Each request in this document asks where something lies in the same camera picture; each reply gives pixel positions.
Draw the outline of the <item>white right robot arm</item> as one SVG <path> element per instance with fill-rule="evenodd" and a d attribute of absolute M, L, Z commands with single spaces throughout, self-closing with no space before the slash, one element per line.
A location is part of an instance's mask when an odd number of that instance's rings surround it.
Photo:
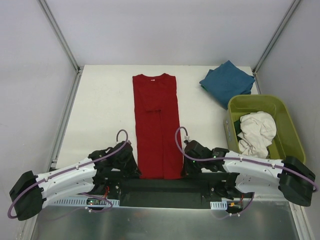
<path fill-rule="evenodd" d="M 233 200 L 240 195 L 266 194 L 309 207 L 317 191 L 315 174 L 293 156 L 264 159 L 242 155 L 226 148 L 209 149 L 195 140 L 185 140 L 182 175 L 191 179 L 208 178 L 213 191 Z"/>

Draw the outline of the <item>red t-shirt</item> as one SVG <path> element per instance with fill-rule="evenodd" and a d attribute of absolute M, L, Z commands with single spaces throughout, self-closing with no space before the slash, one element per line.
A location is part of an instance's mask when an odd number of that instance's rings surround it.
<path fill-rule="evenodd" d="M 176 77 L 133 76 L 137 162 L 142 179 L 181 178 L 183 156 L 175 139 L 180 126 Z"/>

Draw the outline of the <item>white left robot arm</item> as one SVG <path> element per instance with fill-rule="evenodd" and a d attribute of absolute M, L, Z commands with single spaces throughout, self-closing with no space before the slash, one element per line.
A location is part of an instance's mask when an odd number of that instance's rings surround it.
<path fill-rule="evenodd" d="M 23 173 L 9 192 L 16 215 L 10 219 L 28 220 L 49 204 L 82 193 L 102 195 L 112 188 L 112 178 L 138 178 L 141 171 L 135 161 L 133 148 L 122 141 L 114 147 L 95 150 L 77 163 L 34 174 Z"/>

